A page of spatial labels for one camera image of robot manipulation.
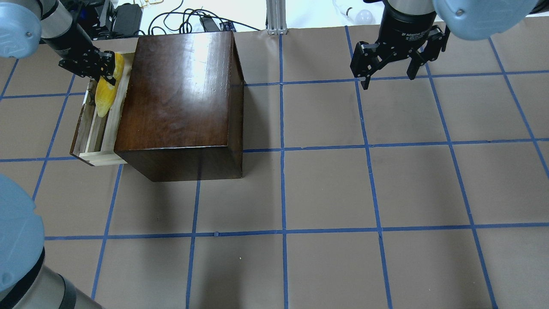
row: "box side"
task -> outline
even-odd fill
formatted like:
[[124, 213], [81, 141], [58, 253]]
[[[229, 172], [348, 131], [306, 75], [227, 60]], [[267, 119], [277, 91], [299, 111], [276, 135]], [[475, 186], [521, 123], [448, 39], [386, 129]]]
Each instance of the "box side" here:
[[234, 179], [242, 170], [226, 146], [117, 151], [151, 181]]
[[229, 92], [229, 128], [228, 147], [235, 164], [242, 170], [243, 121], [244, 121], [244, 79], [238, 57], [236, 44], [233, 40], [231, 55], [230, 92]]

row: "blue tape line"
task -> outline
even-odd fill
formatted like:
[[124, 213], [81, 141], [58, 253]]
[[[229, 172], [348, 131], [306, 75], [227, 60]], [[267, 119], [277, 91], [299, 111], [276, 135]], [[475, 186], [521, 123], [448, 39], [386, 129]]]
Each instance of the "blue tape line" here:
[[450, 133], [448, 131], [448, 126], [446, 125], [446, 120], [444, 118], [444, 113], [442, 112], [442, 106], [440, 104], [440, 100], [439, 100], [438, 93], [436, 91], [434, 80], [431, 76], [431, 71], [429, 69], [429, 65], [426, 64], [425, 68], [427, 69], [427, 74], [429, 75], [429, 83], [431, 84], [431, 89], [433, 90], [433, 96], [435, 98], [436, 108], [439, 111], [440, 121], [442, 122], [442, 127], [444, 128], [444, 134], [446, 135], [446, 139], [448, 141], [448, 147], [450, 148], [450, 155], [452, 156], [453, 166], [456, 170], [457, 180], [460, 184], [461, 194], [463, 196], [463, 202], [465, 204], [465, 208], [466, 208], [466, 211], [467, 211], [467, 216], [469, 218], [471, 231], [473, 232], [473, 239], [475, 241], [475, 246], [477, 247], [477, 253], [478, 253], [478, 256], [479, 256], [480, 266], [481, 266], [482, 271], [483, 271], [484, 280], [486, 281], [486, 287], [488, 288], [488, 294], [490, 296], [490, 301], [492, 303], [492, 308], [497, 309], [496, 298], [494, 296], [494, 291], [492, 290], [492, 284], [490, 282], [490, 277], [488, 276], [488, 270], [486, 269], [486, 263], [484, 261], [484, 255], [482, 253], [482, 248], [480, 247], [480, 241], [479, 241], [479, 238], [478, 238], [477, 230], [475, 228], [475, 222], [473, 220], [473, 214], [471, 212], [471, 208], [470, 208], [470, 205], [469, 205], [469, 199], [467, 197], [467, 193], [465, 191], [465, 185], [463, 184], [463, 179], [461, 177], [460, 167], [457, 163], [456, 153], [453, 149], [452, 139], [450, 138]]
[[150, 239], [150, 238], [189, 238], [213, 236], [213, 233], [167, 233], [167, 234], [128, 234], [108, 235], [107, 239]]
[[453, 145], [473, 145], [473, 144], [505, 144], [505, 143], [524, 143], [532, 142], [531, 139], [515, 139], [515, 140], [493, 140], [493, 141], [453, 141]]
[[5, 91], [8, 89], [9, 82], [12, 80], [13, 73], [15, 72], [15, 68], [17, 67], [17, 64], [19, 63], [19, 59], [16, 59], [13, 63], [12, 70], [9, 72], [8, 80], [5, 81], [4, 89], [2, 89], [2, 93], [0, 93], [0, 100], [4, 98]]
[[454, 77], [472, 77], [472, 76], [494, 76], [494, 75], [503, 75], [501, 72], [493, 73], [466, 73], [466, 74], [435, 74], [431, 75], [432, 78], [454, 78]]
[[303, 84], [327, 84], [330, 82], [352, 82], [354, 78], [346, 79], [325, 79], [325, 80], [299, 80], [299, 81], [285, 81], [283, 85], [303, 85]]
[[44, 177], [44, 171], [46, 170], [46, 164], [48, 163], [47, 160], [44, 160], [44, 163], [42, 164], [42, 168], [40, 169], [40, 174], [38, 175], [38, 180], [36, 181], [35, 190], [32, 193], [32, 200], [36, 201], [36, 196], [38, 195], [38, 188], [40, 188], [40, 184], [42, 183], [42, 178]]
[[284, 270], [283, 282], [284, 282], [284, 308], [288, 309], [289, 296], [288, 296], [288, 236], [282, 235], [282, 269]]
[[366, 148], [365, 145], [340, 145], [340, 146], [309, 146], [309, 147], [288, 147], [284, 151], [302, 151], [302, 150], [332, 150], [332, 149], [356, 149]]
[[68, 161], [68, 160], [78, 160], [78, 159], [75, 158], [75, 157], [0, 159], [0, 163], [3, 163], [3, 162], [31, 162], [31, 161]]
[[[280, 71], [280, 185], [281, 185], [281, 210], [282, 210], [282, 230], [286, 230], [286, 177], [284, 175], [284, 57], [282, 47], [282, 35], [278, 35], [278, 69]], [[286, 235], [282, 236], [282, 269], [284, 277], [284, 309], [288, 309], [288, 246]]]
[[96, 298], [97, 284], [99, 283], [99, 275], [101, 274], [101, 266], [103, 264], [103, 256], [105, 254], [105, 246], [107, 245], [107, 239], [109, 236], [110, 221], [113, 217], [114, 204], [116, 202], [116, 195], [118, 193], [118, 185], [120, 185], [120, 176], [122, 175], [123, 164], [118, 165], [118, 173], [116, 174], [116, 180], [114, 182], [113, 197], [110, 200], [109, 214], [107, 215], [107, 223], [105, 224], [105, 232], [103, 233], [103, 241], [101, 242], [101, 250], [99, 252], [99, 260], [97, 261], [96, 276], [93, 279], [93, 288], [91, 298]]
[[436, 146], [436, 145], [448, 145], [448, 142], [373, 144], [373, 145], [369, 145], [369, 147], [370, 148], [377, 148], [377, 147], [410, 147], [410, 146]]
[[[418, 78], [426, 78], [424, 75], [416, 76]], [[410, 79], [408, 76], [386, 76], [386, 77], [371, 77], [370, 80], [399, 80], [399, 79]]]
[[[193, 235], [197, 232], [198, 222], [198, 203], [200, 201], [200, 180], [197, 181], [197, 190], [194, 194], [194, 213], [193, 213]], [[189, 252], [189, 267], [187, 268], [187, 291], [185, 294], [185, 308], [189, 309], [191, 305], [191, 284], [193, 280], [193, 265], [194, 265], [194, 245], [196, 243], [196, 236], [191, 238], [191, 250]]]
[[518, 71], [518, 72], [505, 72], [507, 75], [523, 75], [523, 74], [547, 74], [549, 70], [538, 70], [538, 71]]
[[433, 231], [433, 230], [464, 230], [470, 229], [470, 225], [434, 225], [422, 227], [385, 227], [383, 231]]
[[4, 162], [29, 162], [29, 161], [45, 161], [45, 158], [23, 158], [23, 159], [0, 159], [0, 163]]
[[82, 236], [46, 236], [46, 240], [99, 240], [103, 235], [82, 235]]
[[244, 84], [246, 87], [257, 87], [257, 86], [277, 86], [280, 85], [280, 82], [256, 82], [252, 84]]
[[349, 33], [349, 27], [345, 26], [345, 35], [347, 36], [347, 47], [349, 48], [349, 55], [352, 59], [353, 49], [352, 49], [352, 43], [351, 43], [351, 34]]
[[220, 232], [217, 237], [233, 237], [233, 236], [254, 236], [254, 235], [274, 235], [284, 234], [284, 230], [259, 230], [259, 231], [236, 231], [236, 232]]
[[[549, 227], [549, 222], [529, 223], [491, 223], [476, 224], [477, 229], [506, 229], [506, 228], [536, 228]], [[469, 224], [463, 225], [422, 225], [411, 227], [383, 227], [383, 231], [437, 231], [437, 230], [466, 230], [472, 229]], [[289, 234], [327, 234], [327, 233], [377, 233], [377, 227], [370, 228], [333, 228], [333, 229], [291, 229], [291, 230], [258, 230], [233, 232], [201, 232], [201, 233], [171, 233], [171, 234], [128, 234], [108, 235], [107, 239], [156, 239], [156, 238], [192, 238], [192, 237], [238, 237], [261, 235], [289, 235]], [[103, 235], [75, 235], [75, 236], [46, 236], [46, 240], [94, 240], [103, 239]]]
[[278, 152], [281, 151], [280, 148], [262, 148], [262, 149], [244, 149], [244, 153], [253, 153], [253, 152]]
[[494, 45], [494, 42], [492, 41], [492, 38], [488, 38], [488, 41], [490, 42], [490, 46], [492, 47], [494, 55], [496, 56], [497, 63], [500, 65], [501, 72], [503, 73], [503, 77], [505, 78], [505, 83], [507, 84], [507, 87], [509, 88], [509, 91], [511, 92], [511, 95], [513, 96], [513, 100], [515, 102], [515, 105], [517, 106], [517, 109], [520, 113], [520, 116], [522, 117], [524, 125], [526, 126], [526, 129], [528, 130], [528, 134], [532, 138], [532, 142], [534, 143], [534, 147], [536, 148], [537, 155], [540, 157], [541, 165], [544, 167], [545, 175], [547, 176], [547, 178], [549, 178], [549, 168], [547, 167], [547, 163], [545, 162], [543, 153], [541, 153], [540, 145], [537, 144], [536, 137], [534, 136], [534, 132], [532, 131], [532, 128], [530, 127], [530, 124], [528, 123], [528, 120], [526, 119], [526, 114], [524, 114], [524, 111], [522, 110], [522, 107], [520, 106], [520, 102], [518, 101], [517, 94], [513, 90], [513, 86], [511, 86], [511, 82], [509, 81], [509, 77], [507, 76], [507, 73], [505, 72], [505, 68], [503, 67], [503, 63], [501, 62], [500, 56], [497, 54], [496, 46]]
[[[351, 45], [351, 36], [349, 34], [349, 27], [345, 26], [345, 34], [347, 35], [347, 44], [349, 45], [349, 53], [351, 54], [352, 58], [352, 45]], [[364, 115], [362, 113], [362, 102], [360, 100], [360, 88], [358, 87], [358, 81], [355, 80], [355, 91], [356, 91], [356, 100], [358, 104], [358, 114], [360, 117], [360, 125], [362, 129], [362, 137], [364, 139], [364, 145], [369, 145], [368, 143], [368, 136], [366, 134], [366, 126], [364, 123]], [[387, 271], [387, 261], [385, 259], [385, 246], [383, 244], [383, 228], [381, 224], [381, 218], [379, 215], [379, 207], [378, 207], [378, 200], [377, 200], [377, 193], [376, 193], [376, 184], [374, 181], [374, 174], [372, 170], [372, 160], [370, 155], [370, 148], [365, 147], [366, 149], [366, 162], [368, 166], [368, 176], [370, 179], [370, 187], [372, 190], [372, 200], [374, 204], [374, 213], [376, 214], [376, 228], [378, 233], [378, 240], [379, 240], [379, 253], [381, 256], [381, 264], [382, 264], [382, 270], [383, 270], [383, 280], [385, 282], [385, 294], [387, 297], [387, 306], [389, 309], [393, 309], [393, 300], [391, 297], [391, 288], [389, 284], [389, 274]]]
[[364, 233], [377, 232], [378, 228], [335, 228], [335, 229], [294, 229], [287, 230], [286, 234], [324, 234], [324, 233]]
[[20, 99], [20, 98], [44, 98], [44, 97], [64, 97], [66, 93], [47, 93], [43, 95], [21, 95], [21, 96], [5, 96], [5, 99]]
[[477, 229], [536, 228], [549, 227], [549, 222], [477, 224], [475, 227]]
[[[549, 138], [536, 139], [536, 141], [548, 142]], [[505, 143], [522, 143], [532, 142], [532, 139], [513, 139], [513, 140], [475, 140], [475, 141], [452, 141], [453, 145], [475, 145], [475, 144], [505, 144]], [[436, 146], [448, 145], [444, 142], [410, 142], [410, 143], [387, 143], [387, 144], [371, 144], [369, 148], [378, 147], [413, 147], [413, 146]], [[279, 151], [302, 151], [302, 150], [332, 150], [332, 149], [353, 149], [365, 148], [365, 145], [335, 145], [335, 146], [309, 146], [309, 147], [286, 147], [282, 148], [260, 148], [260, 149], [245, 149], [244, 153], [253, 152], [279, 152]]]
[[53, 158], [47, 158], [47, 161], [71, 161], [71, 160], [78, 160], [76, 157], [53, 157]]
[[57, 131], [59, 130], [59, 124], [61, 123], [61, 118], [63, 117], [63, 113], [65, 112], [65, 107], [67, 105], [67, 100], [69, 99], [69, 93], [72, 88], [72, 83], [74, 82], [74, 78], [75, 78], [75, 75], [73, 74], [69, 83], [69, 88], [65, 93], [65, 100], [63, 100], [63, 105], [61, 106], [61, 111], [59, 112], [59, 116], [57, 117], [57, 122], [55, 123], [55, 129], [53, 130], [52, 139], [49, 141], [48, 151], [46, 152], [46, 157], [44, 158], [44, 163], [42, 164], [42, 169], [40, 170], [40, 175], [38, 176], [38, 180], [36, 181], [34, 192], [32, 193], [33, 201], [36, 201], [36, 196], [38, 195], [38, 190], [40, 188], [40, 184], [42, 183], [42, 178], [44, 177], [44, 171], [46, 170], [46, 165], [48, 164], [48, 158], [53, 148], [55, 136], [57, 135]]

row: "dark wooden box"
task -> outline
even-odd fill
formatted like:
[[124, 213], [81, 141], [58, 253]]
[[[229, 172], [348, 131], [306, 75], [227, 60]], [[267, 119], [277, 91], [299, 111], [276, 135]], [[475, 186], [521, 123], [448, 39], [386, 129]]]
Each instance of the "dark wooden box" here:
[[114, 152], [152, 181], [242, 177], [233, 32], [140, 37]]

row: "wooden crate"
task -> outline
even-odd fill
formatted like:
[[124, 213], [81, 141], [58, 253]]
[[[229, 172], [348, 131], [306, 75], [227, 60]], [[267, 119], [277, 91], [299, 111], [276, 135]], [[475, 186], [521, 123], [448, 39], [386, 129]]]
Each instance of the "wooden crate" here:
[[76, 125], [70, 154], [92, 166], [126, 163], [114, 153], [114, 142], [128, 89], [134, 53], [122, 53], [122, 56], [125, 61], [124, 71], [109, 113], [102, 118], [97, 116], [94, 100], [97, 82], [90, 80]]

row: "yellow object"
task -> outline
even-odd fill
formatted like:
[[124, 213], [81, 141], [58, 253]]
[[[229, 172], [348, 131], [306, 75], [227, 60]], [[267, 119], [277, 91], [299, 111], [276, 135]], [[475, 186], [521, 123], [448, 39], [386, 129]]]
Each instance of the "yellow object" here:
[[105, 117], [109, 112], [110, 107], [113, 106], [114, 99], [116, 98], [116, 92], [118, 90], [118, 84], [122, 78], [122, 72], [124, 71], [124, 58], [119, 53], [114, 53], [114, 74], [116, 79], [115, 85], [111, 85], [105, 80], [104, 77], [99, 79], [96, 90], [96, 111], [97, 116]]

